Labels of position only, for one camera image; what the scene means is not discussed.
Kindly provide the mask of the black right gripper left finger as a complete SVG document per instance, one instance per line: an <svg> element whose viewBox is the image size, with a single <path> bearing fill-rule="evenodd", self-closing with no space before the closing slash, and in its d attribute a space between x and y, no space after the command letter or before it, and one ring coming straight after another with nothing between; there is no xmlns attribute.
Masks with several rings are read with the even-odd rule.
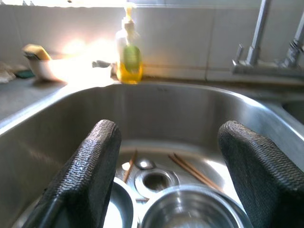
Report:
<svg viewBox="0 0 304 228"><path fill-rule="evenodd" d="M54 176L22 228L102 228L121 132L100 120Z"/></svg>

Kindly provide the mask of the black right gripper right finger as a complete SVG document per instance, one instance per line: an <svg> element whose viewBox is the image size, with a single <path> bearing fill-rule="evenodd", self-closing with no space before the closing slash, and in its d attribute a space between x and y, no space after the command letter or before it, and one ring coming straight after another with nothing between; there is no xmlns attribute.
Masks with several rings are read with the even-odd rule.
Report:
<svg viewBox="0 0 304 228"><path fill-rule="evenodd" d="M304 172L274 142L227 121L218 143L254 228L304 228Z"/></svg>

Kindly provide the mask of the stainless steel plate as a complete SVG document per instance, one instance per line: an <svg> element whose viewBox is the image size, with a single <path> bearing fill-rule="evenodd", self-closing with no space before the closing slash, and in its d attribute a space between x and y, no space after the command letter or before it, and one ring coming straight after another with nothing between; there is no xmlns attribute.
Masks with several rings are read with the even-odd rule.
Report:
<svg viewBox="0 0 304 228"><path fill-rule="evenodd" d="M115 177L103 228L137 228L135 206L131 188Z"/></svg>

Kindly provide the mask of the steel sink drain strainer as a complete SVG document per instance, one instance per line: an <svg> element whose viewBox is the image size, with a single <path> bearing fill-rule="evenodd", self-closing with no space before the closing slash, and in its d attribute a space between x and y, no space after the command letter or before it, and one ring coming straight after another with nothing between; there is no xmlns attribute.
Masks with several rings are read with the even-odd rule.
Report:
<svg viewBox="0 0 304 228"><path fill-rule="evenodd" d="M179 183L179 179L174 172L160 168L138 171L134 178L134 186L137 192L147 199L152 198L162 190L177 186Z"/></svg>

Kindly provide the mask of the stainless steel bowl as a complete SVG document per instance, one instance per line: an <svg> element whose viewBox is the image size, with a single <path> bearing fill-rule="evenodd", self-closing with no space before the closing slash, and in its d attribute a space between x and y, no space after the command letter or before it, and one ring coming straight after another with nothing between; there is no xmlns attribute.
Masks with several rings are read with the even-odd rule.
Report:
<svg viewBox="0 0 304 228"><path fill-rule="evenodd" d="M210 187L186 184L155 194L143 207L140 228L253 228L242 206Z"/></svg>

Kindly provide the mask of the stainless steel double sink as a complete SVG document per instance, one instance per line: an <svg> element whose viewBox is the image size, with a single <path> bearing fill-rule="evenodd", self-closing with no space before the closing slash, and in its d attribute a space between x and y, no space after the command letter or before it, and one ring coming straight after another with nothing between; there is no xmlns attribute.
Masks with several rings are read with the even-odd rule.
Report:
<svg viewBox="0 0 304 228"><path fill-rule="evenodd" d="M218 129L234 120L270 138L304 171L304 89L265 90L187 84L70 85L0 102L0 228L11 228L42 193L93 126L115 122L121 154L182 153L236 199L218 147Z"/></svg>

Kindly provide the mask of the white sponge bowl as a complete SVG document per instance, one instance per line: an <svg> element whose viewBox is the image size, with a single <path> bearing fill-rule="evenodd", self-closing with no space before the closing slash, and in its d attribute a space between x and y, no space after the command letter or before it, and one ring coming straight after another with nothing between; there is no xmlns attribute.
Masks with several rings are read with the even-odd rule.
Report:
<svg viewBox="0 0 304 228"><path fill-rule="evenodd" d="M41 81L61 81L65 82L67 72L67 63L65 60L28 60L29 68L36 77Z"/></svg>

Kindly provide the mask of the yellow dish soap pump bottle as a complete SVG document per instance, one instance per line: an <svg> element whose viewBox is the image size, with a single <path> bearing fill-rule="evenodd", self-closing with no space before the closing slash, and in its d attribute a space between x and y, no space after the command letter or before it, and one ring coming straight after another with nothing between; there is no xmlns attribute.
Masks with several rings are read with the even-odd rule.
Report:
<svg viewBox="0 0 304 228"><path fill-rule="evenodd" d="M125 6L125 16L122 19L122 28L115 35L117 47L117 71L119 81L136 84L142 79L143 63L139 48L139 34L132 19L133 4Z"/></svg>

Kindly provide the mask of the green scouring pad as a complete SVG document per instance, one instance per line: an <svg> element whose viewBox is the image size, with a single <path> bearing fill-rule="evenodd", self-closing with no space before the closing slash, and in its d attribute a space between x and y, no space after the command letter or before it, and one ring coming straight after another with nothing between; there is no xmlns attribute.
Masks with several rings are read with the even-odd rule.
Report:
<svg viewBox="0 0 304 228"><path fill-rule="evenodd" d="M14 73L14 75L22 79L32 78L35 76L31 70L21 70Z"/></svg>

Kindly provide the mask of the crumpled beige cloth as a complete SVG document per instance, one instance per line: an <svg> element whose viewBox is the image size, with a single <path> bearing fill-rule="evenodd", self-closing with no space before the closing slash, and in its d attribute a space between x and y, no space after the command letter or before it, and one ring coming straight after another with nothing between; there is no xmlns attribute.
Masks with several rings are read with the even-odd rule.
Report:
<svg viewBox="0 0 304 228"><path fill-rule="evenodd" d="M0 62L0 84L8 83L15 78L13 68L4 62Z"/></svg>

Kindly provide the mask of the yellow sponge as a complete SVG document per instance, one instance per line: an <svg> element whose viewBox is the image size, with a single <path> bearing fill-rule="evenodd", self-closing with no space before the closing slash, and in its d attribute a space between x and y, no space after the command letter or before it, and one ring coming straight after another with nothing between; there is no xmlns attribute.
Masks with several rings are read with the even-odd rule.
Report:
<svg viewBox="0 0 304 228"><path fill-rule="evenodd" d="M51 60L51 56L47 51L40 45L27 44L22 48L24 56L28 60Z"/></svg>

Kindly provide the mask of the steel faucet with spray head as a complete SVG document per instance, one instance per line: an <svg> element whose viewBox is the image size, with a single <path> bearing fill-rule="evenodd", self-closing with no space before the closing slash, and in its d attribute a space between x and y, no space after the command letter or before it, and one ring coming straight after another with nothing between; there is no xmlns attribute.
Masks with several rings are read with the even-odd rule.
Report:
<svg viewBox="0 0 304 228"><path fill-rule="evenodd" d="M259 59L260 45L263 38L271 1L272 0L261 0L255 31L251 45L248 49L247 57L244 60L240 60L240 56L243 52L243 46L240 44L237 49L236 57L232 60L233 67L231 72L238 75L283 76L304 79L304 67L300 67L298 64L295 68L284 68L281 66L284 59L275 62L265 62ZM304 43L302 49L303 52L301 52L300 55L304 55Z"/></svg>

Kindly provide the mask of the plain steel gooseneck faucet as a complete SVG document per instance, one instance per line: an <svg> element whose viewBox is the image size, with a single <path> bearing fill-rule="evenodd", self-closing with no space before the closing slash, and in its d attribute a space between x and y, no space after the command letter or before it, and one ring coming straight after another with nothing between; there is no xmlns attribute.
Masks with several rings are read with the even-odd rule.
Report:
<svg viewBox="0 0 304 228"><path fill-rule="evenodd" d="M304 12L299 21L294 39L289 44L285 59L281 66L284 68L295 68L298 64L300 53L303 52L302 46L304 43Z"/></svg>

